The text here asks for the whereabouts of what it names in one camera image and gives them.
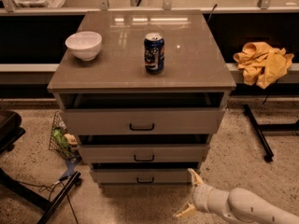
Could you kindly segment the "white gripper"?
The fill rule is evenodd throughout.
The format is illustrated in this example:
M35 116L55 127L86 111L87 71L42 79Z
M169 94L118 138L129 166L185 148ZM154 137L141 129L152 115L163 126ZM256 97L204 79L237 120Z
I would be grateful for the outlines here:
M176 218L190 217L196 211L230 216L231 206L228 202L229 191L220 190L204 184L203 179L192 168L188 169L191 174L192 189L191 201L186 202L175 214Z

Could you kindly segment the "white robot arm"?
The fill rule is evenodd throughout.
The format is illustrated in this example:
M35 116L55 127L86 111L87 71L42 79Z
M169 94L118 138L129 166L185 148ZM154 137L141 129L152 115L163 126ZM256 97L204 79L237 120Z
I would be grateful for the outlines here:
M229 224L299 224L299 216L284 211L257 194L242 188L230 191L213 188L189 168L192 190L189 200L175 213L176 218L197 212L215 214Z

